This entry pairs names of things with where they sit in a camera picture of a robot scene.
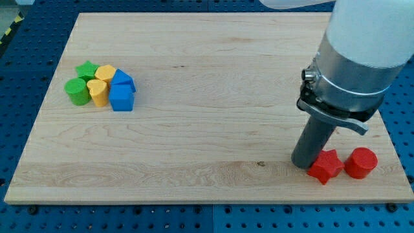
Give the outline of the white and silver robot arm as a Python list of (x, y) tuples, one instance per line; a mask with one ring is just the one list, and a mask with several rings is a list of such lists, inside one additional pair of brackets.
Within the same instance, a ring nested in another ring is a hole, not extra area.
[(297, 107), (308, 128), (363, 135), (413, 56), (412, 0), (337, 0), (319, 49), (302, 71)]

